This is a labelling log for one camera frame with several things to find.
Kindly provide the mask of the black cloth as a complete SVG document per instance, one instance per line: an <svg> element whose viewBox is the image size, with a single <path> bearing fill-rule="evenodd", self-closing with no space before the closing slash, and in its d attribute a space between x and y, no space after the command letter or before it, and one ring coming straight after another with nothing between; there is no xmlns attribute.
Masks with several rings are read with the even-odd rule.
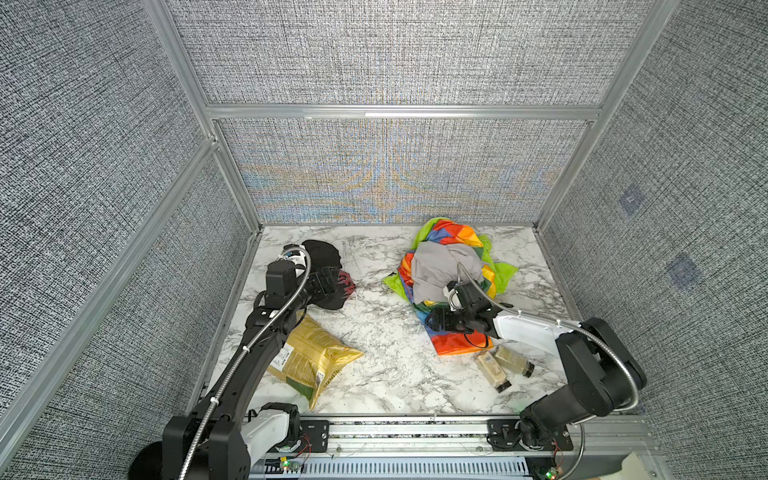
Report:
<svg viewBox="0 0 768 480"><path fill-rule="evenodd" d="M302 243L311 260L306 288L309 303L325 310L340 310L356 290L351 276L342 269L340 251L332 244L309 239Z"/></svg>

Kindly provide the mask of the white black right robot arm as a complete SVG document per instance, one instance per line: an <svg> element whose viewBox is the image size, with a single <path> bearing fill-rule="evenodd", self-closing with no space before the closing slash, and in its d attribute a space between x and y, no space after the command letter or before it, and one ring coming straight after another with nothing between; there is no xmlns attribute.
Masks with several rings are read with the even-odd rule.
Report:
<svg viewBox="0 0 768 480"><path fill-rule="evenodd" d="M489 433L489 442L501 450L517 444L542 450L568 425L631 410L647 384L643 369L606 321L593 317L573 323L528 314L490 299L471 282L453 282L448 302L434 307L425 325L465 340L478 334L516 341L559 357L567 383L525 407L510 433Z"/></svg>

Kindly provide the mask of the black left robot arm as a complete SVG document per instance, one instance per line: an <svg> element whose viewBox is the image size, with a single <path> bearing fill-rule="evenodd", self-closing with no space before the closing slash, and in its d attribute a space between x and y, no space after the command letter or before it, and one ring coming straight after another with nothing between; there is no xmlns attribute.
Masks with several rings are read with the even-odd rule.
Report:
<svg viewBox="0 0 768 480"><path fill-rule="evenodd" d="M262 457L300 442L297 406L269 403L247 419L249 403L307 306L343 294L339 261L315 266L301 246L271 262L237 352L191 411L163 430L156 468L162 479L246 479Z"/></svg>

